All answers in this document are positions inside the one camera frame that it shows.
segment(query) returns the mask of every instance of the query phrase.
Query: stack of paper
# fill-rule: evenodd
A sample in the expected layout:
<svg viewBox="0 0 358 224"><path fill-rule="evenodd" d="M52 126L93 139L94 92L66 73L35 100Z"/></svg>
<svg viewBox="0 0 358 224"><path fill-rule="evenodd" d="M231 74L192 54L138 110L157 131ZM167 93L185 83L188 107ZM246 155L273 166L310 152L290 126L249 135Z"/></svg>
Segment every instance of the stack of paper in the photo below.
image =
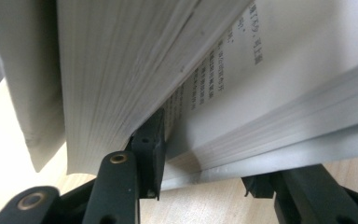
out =
<svg viewBox="0 0 358 224"><path fill-rule="evenodd" d="M54 27L40 26L50 17L37 4L23 4L28 28L14 36L29 36L32 45L8 44L8 13L0 18L6 24L0 59L27 136L24 124L42 130L40 123L62 124L50 111L60 100L47 97L58 96L61 83L54 31L46 31ZM239 0L58 2L68 172L96 174L102 157L123 149L161 106L164 189L358 156L358 1L246 6ZM2 8L19 15L12 7L0 2L0 15ZM19 67L30 80L10 80ZM23 87L32 91L16 95ZM28 106L35 99L41 107ZM32 112L27 118L43 113L24 121L22 109ZM40 165L44 156L33 159Z"/></svg>
<svg viewBox="0 0 358 224"><path fill-rule="evenodd" d="M68 172L124 149L247 3L58 2Z"/></svg>

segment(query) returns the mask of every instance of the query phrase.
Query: screw hole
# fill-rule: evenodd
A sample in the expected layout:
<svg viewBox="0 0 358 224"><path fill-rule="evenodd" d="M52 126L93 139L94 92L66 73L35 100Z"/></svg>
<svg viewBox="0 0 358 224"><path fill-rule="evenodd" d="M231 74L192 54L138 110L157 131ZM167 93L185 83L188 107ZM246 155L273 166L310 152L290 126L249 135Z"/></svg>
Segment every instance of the screw hole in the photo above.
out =
<svg viewBox="0 0 358 224"><path fill-rule="evenodd" d="M353 221L350 217L345 217L345 216L337 216L336 221L339 224L356 224L356 222Z"/></svg>
<svg viewBox="0 0 358 224"><path fill-rule="evenodd" d="M45 200L45 198L46 198L46 193L42 191L34 192L23 197L17 204L17 207L20 210L29 210L37 207L40 203L42 203Z"/></svg>
<svg viewBox="0 0 358 224"><path fill-rule="evenodd" d="M110 162L114 164L122 163L127 160L127 156L125 154L119 154L110 158Z"/></svg>

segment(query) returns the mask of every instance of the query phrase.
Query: black bracket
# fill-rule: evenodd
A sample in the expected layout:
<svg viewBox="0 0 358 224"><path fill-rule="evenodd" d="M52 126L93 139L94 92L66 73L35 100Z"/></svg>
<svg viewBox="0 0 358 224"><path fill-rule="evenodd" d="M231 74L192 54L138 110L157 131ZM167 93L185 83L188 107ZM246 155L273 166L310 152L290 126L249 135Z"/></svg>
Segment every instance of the black bracket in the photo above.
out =
<svg viewBox="0 0 358 224"><path fill-rule="evenodd" d="M164 163L160 109L124 151L103 158L94 180L61 197L53 187L27 189L3 208L0 223L139 223L139 199L159 197Z"/></svg>
<svg viewBox="0 0 358 224"><path fill-rule="evenodd" d="M255 198L273 198L283 223L358 223L358 193L342 188L322 165L242 178Z"/></svg>

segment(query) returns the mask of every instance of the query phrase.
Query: metal screw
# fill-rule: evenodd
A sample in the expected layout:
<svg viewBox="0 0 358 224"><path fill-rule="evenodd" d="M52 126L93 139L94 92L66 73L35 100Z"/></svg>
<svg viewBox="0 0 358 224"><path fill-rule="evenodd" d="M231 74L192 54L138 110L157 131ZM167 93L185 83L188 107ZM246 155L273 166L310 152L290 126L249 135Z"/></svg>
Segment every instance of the metal screw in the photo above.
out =
<svg viewBox="0 0 358 224"><path fill-rule="evenodd" d="M34 192L31 194L28 194L27 196L23 197L19 203L17 204L17 207L20 210L29 210L32 208L37 207L39 204L41 204L43 201L45 201L47 195L43 191Z"/></svg>
<svg viewBox="0 0 358 224"><path fill-rule="evenodd" d="M127 160L126 154L118 154L110 158L110 162L113 164L119 164Z"/></svg>

